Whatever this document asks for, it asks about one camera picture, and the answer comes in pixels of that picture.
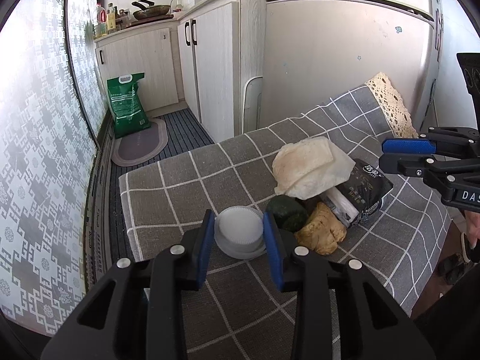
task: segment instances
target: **ginger root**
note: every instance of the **ginger root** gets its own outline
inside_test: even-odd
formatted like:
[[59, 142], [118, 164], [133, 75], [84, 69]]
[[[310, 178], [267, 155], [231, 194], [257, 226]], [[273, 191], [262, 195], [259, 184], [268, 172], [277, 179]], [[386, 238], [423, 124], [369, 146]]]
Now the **ginger root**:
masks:
[[317, 204], [307, 224], [295, 233], [299, 245], [321, 255], [332, 254], [347, 235], [347, 228], [324, 203]]

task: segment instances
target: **person's hand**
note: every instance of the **person's hand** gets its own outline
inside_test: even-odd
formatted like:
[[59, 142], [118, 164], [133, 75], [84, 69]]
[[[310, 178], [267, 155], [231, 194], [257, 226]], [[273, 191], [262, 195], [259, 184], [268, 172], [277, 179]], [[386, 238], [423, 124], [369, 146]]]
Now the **person's hand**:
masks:
[[471, 248], [475, 248], [480, 239], [480, 214], [477, 212], [465, 211], [466, 237], [470, 241]]

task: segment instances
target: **gray checkered tablecloth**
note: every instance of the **gray checkered tablecloth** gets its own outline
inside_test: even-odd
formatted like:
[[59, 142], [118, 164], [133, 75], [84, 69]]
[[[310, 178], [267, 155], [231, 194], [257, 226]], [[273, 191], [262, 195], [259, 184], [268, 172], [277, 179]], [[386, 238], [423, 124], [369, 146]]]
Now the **gray checkered tablecloth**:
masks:
[[[272, 162], [285, 143], [327, 136], [352, 158], [378, 166], [380, 142], [392, 132], [366, 86], [315, 109], [216, 145], [136, 169], [119, 179], [123, 213], [136, 261], [150, 259], [201, 223], [245, 205], [265, 210], [276, 182]], [[437, 192], [421, 179], [394, 183], [380, 212], [347, 231], [329, 258], [362, 260], [409, 314], [438, 260], [450, 224]], [[279, 293], [266, 255], [239, 261], [212, 247], [207, 281], [183, 294], [189, 359], [289, 359], [295, 293]], [[335, 297], [334, 358], [340, 356]]]

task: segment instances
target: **black pants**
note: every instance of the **black pants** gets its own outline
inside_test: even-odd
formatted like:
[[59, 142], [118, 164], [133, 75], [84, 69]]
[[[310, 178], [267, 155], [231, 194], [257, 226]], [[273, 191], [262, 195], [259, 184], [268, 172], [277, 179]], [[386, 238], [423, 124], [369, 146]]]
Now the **black pants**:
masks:
[[480, 359], [480, 264], [414, 322], [437, 360]]

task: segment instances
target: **green avocado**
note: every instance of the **green avocado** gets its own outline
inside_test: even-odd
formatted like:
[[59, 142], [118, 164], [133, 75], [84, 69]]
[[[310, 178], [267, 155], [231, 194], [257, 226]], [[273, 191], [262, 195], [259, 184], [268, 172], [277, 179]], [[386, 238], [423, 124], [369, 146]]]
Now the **green avocado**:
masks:
[[266, 211], [271, 213], [278, 228], [295, 233], [305, 226], [308, 213], [294, 198], [286, 195], [273, 197]]

